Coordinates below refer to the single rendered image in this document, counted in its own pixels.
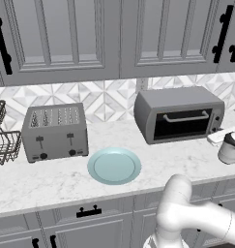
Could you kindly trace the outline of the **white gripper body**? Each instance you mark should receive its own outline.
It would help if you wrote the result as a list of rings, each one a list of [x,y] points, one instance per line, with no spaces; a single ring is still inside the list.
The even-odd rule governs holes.
[[[207,137],[207,141],[210,142],[213,146],[221,145],[226,134],[235,133],[235,127],[222,129],[217,131]]]

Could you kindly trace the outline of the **toaster oven glass door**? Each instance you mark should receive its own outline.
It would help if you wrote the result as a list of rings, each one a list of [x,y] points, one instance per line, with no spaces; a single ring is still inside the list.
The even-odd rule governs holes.
[[[166,120],[163,119],[163,116],[165,114],[167,114],[169,118],[200,116],[203,110],[205,110],[209,114],[208,119],[177,123],[168,123]],[[205,135],[210,121],[211,113],[212,110],[210,108],[158,113],[154,131],[154,140],[167,140]]]

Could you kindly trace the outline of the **grey toaster oven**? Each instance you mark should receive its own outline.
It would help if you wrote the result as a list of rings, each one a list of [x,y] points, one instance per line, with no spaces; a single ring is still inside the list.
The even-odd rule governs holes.
[[[154,140],[154,131],[158,113],[175,111],[211,109],[211,117],[205,135],[185,138]],[[133,107],[135,123],[148,144],[195,140],[213,134],[213,128],[220,128],[224,117],[224,101],[203,86],[144,90],[137,94]]]

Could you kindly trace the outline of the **grey base cupboard door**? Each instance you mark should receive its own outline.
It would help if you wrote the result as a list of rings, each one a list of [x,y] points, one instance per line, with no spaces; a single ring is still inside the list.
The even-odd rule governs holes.
[[[44,228],[48,247],[56,235],[57,248],[130,248],[132,213]]]
[[[39,239],[39,248],[46,248],[40,231],[0,236],[0,248],[33,248],[33,238]]]

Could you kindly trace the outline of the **grey four-slot toaster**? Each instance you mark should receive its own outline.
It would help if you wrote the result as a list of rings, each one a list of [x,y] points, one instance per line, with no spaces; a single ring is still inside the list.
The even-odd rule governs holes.
[[[67,134],[73,133],[73,146]],[[44,137],[43,147],[36,141]],[[89,154],[86,117],[82,103],[31,107],[27,110],[21,130],[21,137],[29,163]],[[69,151],[76,151],[70,156]],[[42,160],[40,155],[47,154]]]

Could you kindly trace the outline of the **grey drawer front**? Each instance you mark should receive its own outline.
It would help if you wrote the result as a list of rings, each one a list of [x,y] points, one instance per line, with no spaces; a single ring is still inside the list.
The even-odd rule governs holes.
[[[83,207],[85,210],[89,210],[92,209],[95,204],[102,210],[101,214],[83,218],[76,217],[76,213],[79,211],[80,207]],[[69,206],[56,207],[40,211],[39,216],[41,218],[42,226],[44,228],[50,228],[62,224],[86,221],[122,213],[129,213],[132,212],[132,207],[133,197],[124,197],[105,201],[92,201],[82,204],[73,203]]]
[[[137,195],[134,198],[134,209],[143,210],[159,205],[162,190]],[[216,182],[200,183],[192,186],[191,202],[203,202],[235,196],[235,178],[220,179]]]
[[[28,232],[36,230],[39,227],[35,213],[0,218],[0,235]]]

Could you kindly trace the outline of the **light blue plate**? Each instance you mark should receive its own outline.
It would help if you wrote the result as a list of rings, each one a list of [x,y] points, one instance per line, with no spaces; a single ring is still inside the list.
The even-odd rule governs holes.
[[[94,179],[103,184],[123,185],[139,176],[141,162],[126,148],[108,147],[90,157],[87,169]]]

